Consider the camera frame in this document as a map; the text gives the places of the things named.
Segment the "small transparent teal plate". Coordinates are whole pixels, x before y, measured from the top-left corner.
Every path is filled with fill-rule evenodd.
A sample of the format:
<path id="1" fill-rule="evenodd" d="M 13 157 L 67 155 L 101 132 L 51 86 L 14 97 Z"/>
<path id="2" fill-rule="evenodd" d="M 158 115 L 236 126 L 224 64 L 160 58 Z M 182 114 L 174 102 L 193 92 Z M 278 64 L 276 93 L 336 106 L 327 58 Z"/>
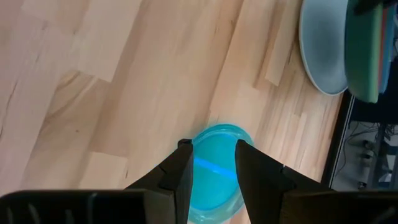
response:
<path id="1" fill-rule="evenodd" d="M 233 124 L 206 128 L 193 140 L 193 186 L 188 221 L 221 224 L 244 205 L 239 189 L 235 148 L 239 139 L 253 145 L 250 135 Z"/>

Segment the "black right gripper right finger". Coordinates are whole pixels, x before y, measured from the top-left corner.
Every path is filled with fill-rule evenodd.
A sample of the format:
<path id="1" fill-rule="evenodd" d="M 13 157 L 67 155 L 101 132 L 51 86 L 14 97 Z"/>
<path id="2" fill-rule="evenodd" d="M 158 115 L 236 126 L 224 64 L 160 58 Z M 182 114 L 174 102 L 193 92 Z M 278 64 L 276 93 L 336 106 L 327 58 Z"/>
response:
<path id="1" fill-rule="evenodd" d="M 398 191 L 335 191 L 242 139 L 235 159 L 252 224 L 398 224 Z"/>

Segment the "pale white plastic plate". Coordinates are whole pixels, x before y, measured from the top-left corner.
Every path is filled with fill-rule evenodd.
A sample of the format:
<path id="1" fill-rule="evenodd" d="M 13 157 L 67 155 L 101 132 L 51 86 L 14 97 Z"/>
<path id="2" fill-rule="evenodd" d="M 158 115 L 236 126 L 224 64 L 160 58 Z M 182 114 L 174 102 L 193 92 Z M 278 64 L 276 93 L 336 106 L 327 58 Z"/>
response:
<path id="1" fill-rule="evenodd" d="M 345 22 L 348 0 L 303 0 L 299 45 L 305 71 L 320 92 L 335 96 L 347 87 Z"/>

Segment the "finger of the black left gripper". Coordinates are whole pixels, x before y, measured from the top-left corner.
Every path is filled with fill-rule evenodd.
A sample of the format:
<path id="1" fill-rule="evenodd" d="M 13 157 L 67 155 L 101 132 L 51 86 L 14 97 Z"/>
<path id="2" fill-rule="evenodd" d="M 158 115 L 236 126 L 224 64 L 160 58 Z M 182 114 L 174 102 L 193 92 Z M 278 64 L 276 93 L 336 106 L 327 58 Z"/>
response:
<path id="1" fill-rule="evenodd" d="M 393 4 L 397 4 L 398 0 L 359 0 L 354 7 L 355 14 L 364 14 L 373 10 L 377 6 L 387 8 Z"/>

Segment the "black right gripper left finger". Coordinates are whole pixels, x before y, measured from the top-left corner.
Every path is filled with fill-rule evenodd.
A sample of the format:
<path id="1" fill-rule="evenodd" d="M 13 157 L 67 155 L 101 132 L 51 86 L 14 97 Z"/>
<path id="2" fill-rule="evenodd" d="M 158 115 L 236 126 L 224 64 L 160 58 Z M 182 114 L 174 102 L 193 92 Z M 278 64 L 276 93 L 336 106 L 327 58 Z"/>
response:
<path id="1" fill-rule="evenodd" d="M 22 190 L 0 197 L 0 224 L 186 224 L 193 145 L 171 155 L 125 189 Z"/>

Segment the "green plastic plate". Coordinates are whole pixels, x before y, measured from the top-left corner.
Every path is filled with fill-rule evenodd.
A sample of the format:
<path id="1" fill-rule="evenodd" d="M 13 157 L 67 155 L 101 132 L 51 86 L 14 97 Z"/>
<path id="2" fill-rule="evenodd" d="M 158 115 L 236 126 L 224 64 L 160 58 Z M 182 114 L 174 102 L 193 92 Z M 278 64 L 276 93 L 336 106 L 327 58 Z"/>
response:
<path id="1" fill-rule="evenodd" d="M 348 89 L 366 103 L 379 97 L 379 61 L 381 53 L 383 7 L 356 14 L 360 0 L 348 0 L 345 24 L 345 70 Z"/>

